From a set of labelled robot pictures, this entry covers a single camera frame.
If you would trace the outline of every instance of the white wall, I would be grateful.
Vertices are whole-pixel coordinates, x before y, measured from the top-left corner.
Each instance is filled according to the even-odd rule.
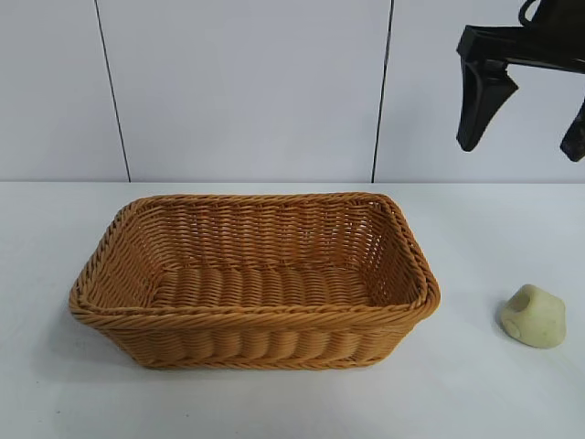
[[[396,0],[376,181],[585,181],[558,149],[585,76],[511,67],[519,85],[472,153],[455,140],[462,101],[455,52],[466,24],[517,26],[523,0]]]
[[[99,0],[133,181],[368,181],[389,0]]]
[[[91,0],[0,5],[0,180],[126,179]]]

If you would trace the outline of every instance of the woven wicker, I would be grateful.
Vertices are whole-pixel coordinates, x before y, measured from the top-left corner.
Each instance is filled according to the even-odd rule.
[[[160,196],[118,213],[69,307],[150,368],[328,369],[380,361],[439,299],[386,196]]]

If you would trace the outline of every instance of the rectangular basket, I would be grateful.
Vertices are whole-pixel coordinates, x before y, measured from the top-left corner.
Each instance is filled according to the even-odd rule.
[[[150,368],[328,369],[380,361],[439,300],[386,196],[177,195],[118,212],[69,307]]]

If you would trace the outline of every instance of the white table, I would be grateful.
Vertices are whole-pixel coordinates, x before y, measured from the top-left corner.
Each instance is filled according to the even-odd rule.
[[[77,323],[69,288],[114,213],[159,193],[383,192],[442,289],[369,369],[141,369]],[[6,438],[581,438],[585,186],[0,184],[0,430]],[[537,350],[495,310],[523,283],[565,299]]]

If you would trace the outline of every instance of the basket rim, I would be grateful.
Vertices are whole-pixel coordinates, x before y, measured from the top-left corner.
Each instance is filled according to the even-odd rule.
[[[409,303],[401,305],[370,306],[370,305],[280,305],[280,306],[182,306],[182,307],[100,307],[88,300],[88,294],[96,281],[95,273],[103,264],[104,257],[107,257],[108,250],[120,237],[120,230],[127,224],[128,220],[141,209],[149,209],[164,204],[181,204],[181,203],[210,203],[220,202],[229,204],[229,202],[240,203],[246,201],[250,204],[267,203],[270,205],[290,204],[292,201],[303,204],[306,201],[315,201],[317,199],[336,199],[345,202],[372,202],[379,203],[385,210],[394,231],[399,237],[399,246],[403,254],[408,256],[407,260],[410,269],[419,282],[419,296]],[[165,321],[171,322],[170,319],[183,317],[197,321],[212,322],[218,317],[225,320],[229,316],[238,316],[239,318],[247,317],[250,322],[267,317],[274,316],[280,319],[289,316],[317,316],[319,322],[327,316],[334,316],[338,319],[339,315],[349,317],[354,323],[366,317],[367,326],[372,322],[384,320],[398,323],[401,320],[412,320],[417,317],[419,321],[426,318],[436,309],[440,302],[440,290],[437,282],[431,272],[431,269],[424,258],[419,244],[414,239],[412,231],[406,222],[400,208],[392,201],[390,197],[384,194],[374,194],[368,192],[339,192],[325,194],[301,194],[301,195],[157,195],[147,198],[138,198],[119,210],[110,227],[102,236],[100,243],[92,254],[90,260],[86,263],[80,276],[71,288],[69,294],[69,308],[71,312],[79,319],[87,323],[96,324],[101,321],[102,324],[118,327],[124,319],[134,321],[137,317],[146,318],[149,321],[156,320],[159,324]]]

